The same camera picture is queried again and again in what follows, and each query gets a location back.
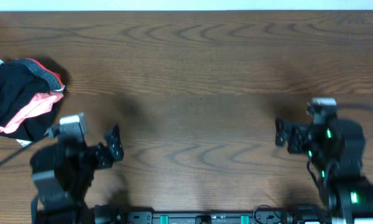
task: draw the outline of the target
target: green light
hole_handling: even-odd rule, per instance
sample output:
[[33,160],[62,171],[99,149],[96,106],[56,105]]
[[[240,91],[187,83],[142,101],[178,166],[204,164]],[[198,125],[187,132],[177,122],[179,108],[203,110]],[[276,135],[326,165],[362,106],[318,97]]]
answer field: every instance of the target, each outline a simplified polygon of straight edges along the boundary
[[356,192],[351,192],[351,202],[358,203],[358,194]]
[[328,130],[326,131],[326,134],[328,135],[328,138],[331,138],[331,131],[330,131],[330,129],[328,129]]

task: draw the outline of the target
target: pile of clothes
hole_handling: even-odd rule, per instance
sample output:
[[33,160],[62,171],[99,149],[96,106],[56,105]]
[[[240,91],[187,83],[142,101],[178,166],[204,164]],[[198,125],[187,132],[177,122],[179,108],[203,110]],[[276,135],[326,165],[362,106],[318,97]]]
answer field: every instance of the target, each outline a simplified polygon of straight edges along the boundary
[[0,61],[0,136],[25,146],[41,140],[51,127],[63,98],[59,74],[38,61]]

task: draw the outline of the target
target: wooden tabletop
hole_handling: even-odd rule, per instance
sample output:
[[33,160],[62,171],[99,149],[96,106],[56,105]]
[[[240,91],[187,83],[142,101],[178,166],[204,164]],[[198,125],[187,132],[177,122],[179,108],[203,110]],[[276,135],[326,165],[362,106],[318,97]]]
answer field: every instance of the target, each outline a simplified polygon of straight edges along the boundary
[[[56,61],[58,118],[88,144],[121,126],[125,157],[95,173],[90,207],[248,210],[320,203],[306,156],[275,147],[276,116],[309,122],[312,96],[373,105],[373,11],[0,12],[0,58]],[[359,121],[373,181],[373,114]],[[0,223],[30,223],[29,159],[0,168]],[[16,151],[0,137],[0,160]]]

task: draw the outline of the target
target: white wall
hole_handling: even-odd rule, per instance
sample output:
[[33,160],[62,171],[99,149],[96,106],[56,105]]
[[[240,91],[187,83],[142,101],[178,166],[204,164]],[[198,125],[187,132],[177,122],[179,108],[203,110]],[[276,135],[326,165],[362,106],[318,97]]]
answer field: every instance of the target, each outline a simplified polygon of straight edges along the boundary
[[0,11],[373,9],[373,0],[0,0]]

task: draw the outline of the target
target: pink cloth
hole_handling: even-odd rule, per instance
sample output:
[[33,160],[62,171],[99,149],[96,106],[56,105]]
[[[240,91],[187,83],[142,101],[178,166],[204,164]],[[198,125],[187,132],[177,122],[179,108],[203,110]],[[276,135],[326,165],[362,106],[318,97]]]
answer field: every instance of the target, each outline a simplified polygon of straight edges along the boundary
[[0,127],[0,133],[4,132],[9,134],[17,131],[18,127],[26,118],[33,118],[50,112],[52,105],[62,98],[63,94],[55,91],[51,91],[50,93],[36,93],[29,104],[20,109],[10,122],[8,122],[6,127]]

